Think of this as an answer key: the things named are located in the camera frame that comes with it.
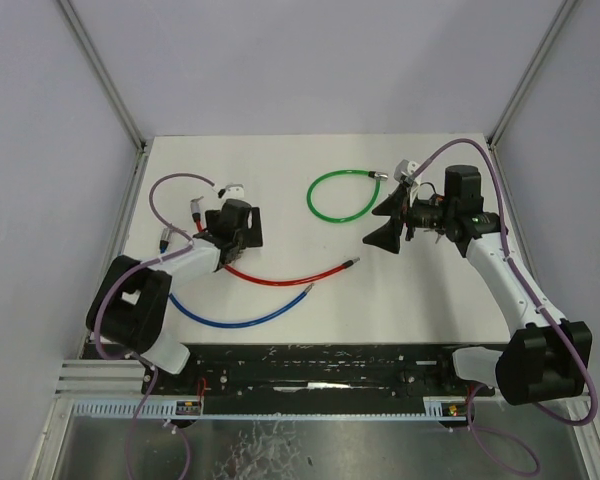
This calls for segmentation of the green cable lock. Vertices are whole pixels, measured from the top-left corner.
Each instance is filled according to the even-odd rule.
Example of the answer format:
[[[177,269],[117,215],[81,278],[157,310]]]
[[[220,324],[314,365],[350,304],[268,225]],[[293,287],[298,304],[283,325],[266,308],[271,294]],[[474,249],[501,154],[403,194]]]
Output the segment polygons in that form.
[[[344,190],[327,194],[325,184],[336,183],[345,186],[344,178],[366,178],[370,186],[366,200],[359,193]],[[322,174],[311,182],[306,191],[306,205],[309,211],[321,221],[330,224],[355,222],[369,214],[380,198],[382,185],[388,174],[377,170],[340,169]]]

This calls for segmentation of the orange padlock with keys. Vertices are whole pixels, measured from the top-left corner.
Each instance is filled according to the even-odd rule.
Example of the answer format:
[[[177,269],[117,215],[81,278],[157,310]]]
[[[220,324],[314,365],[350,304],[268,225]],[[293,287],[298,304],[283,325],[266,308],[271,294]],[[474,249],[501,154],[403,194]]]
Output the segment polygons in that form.
[[[445,236],[445,234],[443,232],[434,230],[434,229],[427,229],[426,233],[435,236],[435,240],[434,240],[435,245],[438,245],[439,242],[441,241],[441,239]]]

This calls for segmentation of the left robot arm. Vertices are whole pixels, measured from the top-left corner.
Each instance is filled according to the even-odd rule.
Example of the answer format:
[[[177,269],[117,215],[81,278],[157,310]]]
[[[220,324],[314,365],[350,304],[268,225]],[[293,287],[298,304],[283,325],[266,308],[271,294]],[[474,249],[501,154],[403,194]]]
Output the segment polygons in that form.
[[[86,316],[98,339],[115,342],[164,371],[177,394],[192,392],[199,371],[190,352],[164,329],[169,295],[201,276],[234,262],[243,250],[263,245],[261,212],[243,200],[229,199],[205,213],[206,228],[177,251],[144,262],[115,258]]]

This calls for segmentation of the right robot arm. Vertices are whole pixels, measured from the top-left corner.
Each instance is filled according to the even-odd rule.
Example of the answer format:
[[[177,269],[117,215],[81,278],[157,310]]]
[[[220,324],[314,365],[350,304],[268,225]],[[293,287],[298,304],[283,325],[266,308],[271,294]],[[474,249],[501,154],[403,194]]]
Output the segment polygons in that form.
[[[396,167],[396,189],[372,211],[387,222],[366,235],[364,244],[397,254],[402,241],[411,240],[418,229],[447,238],[487,285],[510,333],[501,351],[456,349],[452,360],[436,369],[438,387],[454,395],[478,382],[498,389],[511,405],[582,394],[592,333],[584,323],[566,320],[519,265],[519,255],[505,244],[500,215],[484,209],[479,170],[446,168],[443,194],[422,200],[417,168],[410,161]]]

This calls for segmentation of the left aluminium frame post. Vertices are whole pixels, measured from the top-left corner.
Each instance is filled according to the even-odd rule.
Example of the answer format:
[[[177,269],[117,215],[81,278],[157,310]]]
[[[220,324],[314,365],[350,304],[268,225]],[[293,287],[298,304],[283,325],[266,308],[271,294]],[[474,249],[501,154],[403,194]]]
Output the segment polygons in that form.
[[[136,121],[119,93],[119,90],[74,3],[70,0],[55,0],[54,4],[63,17],[71,35],[74,37],[89,69],[99,84],[101,92],[110,105],[129,141],[137,151],[143,151],[146,147],[147,140],[141,133]]]

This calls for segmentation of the aluminium frame post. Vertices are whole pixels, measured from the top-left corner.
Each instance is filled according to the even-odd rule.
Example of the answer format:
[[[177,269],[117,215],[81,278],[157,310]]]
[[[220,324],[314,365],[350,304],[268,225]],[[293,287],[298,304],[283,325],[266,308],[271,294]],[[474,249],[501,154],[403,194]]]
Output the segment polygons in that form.
[[[55,0],[54,4],[63,17],[71,35],[74,37],[89,69],[99,84],[101,92],[110,105],[129,141],[137,151],[143,151],[146,147],[147,140],[141,133],[136,121],[119,93],[119,90],[74,3],[70,0]]]
[[[534,83],[539,78],[544,64],[548,60],[554,46],[571,18],[582,4],[580,0],[564,0],[551,19],[545,33],[535,48],[523,74],[517,82],[504,110],[500,114],[491,133],[487,136],[487,144],[495,150],[505,136],[509,125],[522,107]]]

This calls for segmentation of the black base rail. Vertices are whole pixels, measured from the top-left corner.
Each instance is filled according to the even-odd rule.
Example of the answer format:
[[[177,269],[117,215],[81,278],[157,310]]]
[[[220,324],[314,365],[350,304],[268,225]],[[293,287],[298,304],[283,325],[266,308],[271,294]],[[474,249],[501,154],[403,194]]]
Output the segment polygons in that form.
[[[252,388],[290,390],[314,383],[387,389],[408,396],[465,396],[469,380],[452,365],[456,343],[189,344],[179,374],[161,373],[155,392],[220,397]]]

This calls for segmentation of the right aluminium frame post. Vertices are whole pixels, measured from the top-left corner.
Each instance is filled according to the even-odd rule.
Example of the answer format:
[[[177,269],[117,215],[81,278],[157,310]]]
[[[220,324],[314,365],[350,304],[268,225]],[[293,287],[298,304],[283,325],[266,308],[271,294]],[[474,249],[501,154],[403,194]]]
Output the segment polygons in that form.
[[[539,78],[544,64],[548,60],[554,46],[571,18],[582,4],[580,0],[564,0],[551,19],[545,33],[535,48],[523,74],[517,82],[504,110],[500,114],[491,133],[487,136],[487,144],[495,150],[505,136],[509,125],[522,107],[534,83]]]

